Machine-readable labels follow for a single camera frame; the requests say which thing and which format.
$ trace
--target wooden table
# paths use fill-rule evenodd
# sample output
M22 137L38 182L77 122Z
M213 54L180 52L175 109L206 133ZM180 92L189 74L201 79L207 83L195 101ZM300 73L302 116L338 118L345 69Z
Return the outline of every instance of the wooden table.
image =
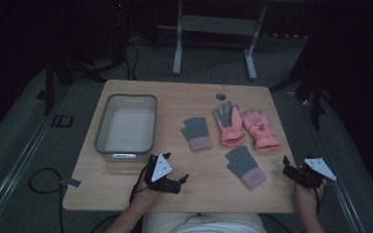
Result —
M168 162L173 172L169 179L177 180L189 174L179 194L164 193L152 207L152 212L256 212L292 213L292 181L283 175L283 158L292 165L293 157L269 90L266 87L199 83L158 83L138 81L107 81L89 126L83 148L72 178L82 182L80 188L68 187L63 200L67 210L122 211L128 205L132 186L145 163L106 162L94 148L95 136L107 98L115 93L153 94L158 100L154 147L151 153L171 152ZM226 168L224 156L233 148L220 144L220 132L213 109L226 100L249 109L264 110L270 127L281 142L278 150L259 152L254 139L246 131L245 145L265 173L267 180L253 190ZM192 152L181 133L183 120L190 117L207 119L214 147Z

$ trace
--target gray glove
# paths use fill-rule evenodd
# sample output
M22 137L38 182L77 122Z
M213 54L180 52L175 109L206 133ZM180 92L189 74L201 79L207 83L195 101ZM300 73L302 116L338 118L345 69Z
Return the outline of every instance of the gray glove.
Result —
M205 117L193 117L184 120L185 128L181 132L186 137L192 151L211 149L213 144Z
M225 155L229 159L228 169L249 188L253 189L266 180L247 146L231 150Z

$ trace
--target person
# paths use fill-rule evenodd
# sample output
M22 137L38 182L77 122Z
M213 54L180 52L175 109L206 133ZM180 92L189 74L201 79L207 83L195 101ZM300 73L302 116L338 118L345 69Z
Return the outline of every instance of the person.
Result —
M324 185L317 188L320 198L323 197ZM317 216L317 195L312 188L297 183L295 204L299 212L305 233L324 232ZM107 233L131 232L138 220L144 216L143 232L225 232L225 233L263 233L261 219L257 214L233 213L148 213L148 210L161 192L148 188L144 178L136 187L136 192L129 206L108 226Z

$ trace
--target tripod leg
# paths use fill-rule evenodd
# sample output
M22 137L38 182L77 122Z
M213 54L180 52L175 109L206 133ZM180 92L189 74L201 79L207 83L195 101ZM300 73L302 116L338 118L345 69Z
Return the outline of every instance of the tripod leg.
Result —
M313 98L313 109L311 111L311 121L313 121L317 129L320 129L319 115L320 115L320 108L321 108L322 76L323 76L323 73L320 73L317 76L316 88L314 91L314 98Z
M291 84L293 84L293 83L295 83L295 82L298 82L298 81L300 81L301 79L300 78L296 78L296 79L287 79L287 80L285 80L285 81L283 81L283 82L281 82L281 83L278 83L278 84L276 84L276 85L274 85L274 86L272 86L272 87L269 87L269 91L271 92L271 94L272 93L274 93L274 92L276 92L276 91L278 91L278 90L280 90L280 89L282 89L282 88L284 88L284 87L286 87L286 86L289 86L289 85L291 85Z
M177 25L177 47L175 48L174 75L181 74L181 64L183 60L183 0L178 1L178 25Z
M53 107L54 103L54 84L53 84L53 67L51 58L47 60L47 68L46 68L46 86L47 89L45 90L45 100L46 100L46 107L44 115L48 115Z

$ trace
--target glove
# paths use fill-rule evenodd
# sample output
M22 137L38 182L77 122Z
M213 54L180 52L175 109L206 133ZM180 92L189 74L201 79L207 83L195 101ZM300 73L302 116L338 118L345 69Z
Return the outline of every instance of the glove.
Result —
M220 143L225 146L238 146L245 141L245 132L242 130L242 119L239 115L238 105L230 101L220 104L214 109L214 115L220 128Z
M259 151L274 150L280 146L274 133L268 127L268 118L263 111L249 110L241 115L242 121L255 139L255 148Z
M181 132L186 137L192 151L211 149L213 147L205 117L186 119L184 120L184 125L186 127L181 129Z
M247 146L236 148L225 155L229 159L226 166L237 176L249 189L266 180L265 174L258 167Z

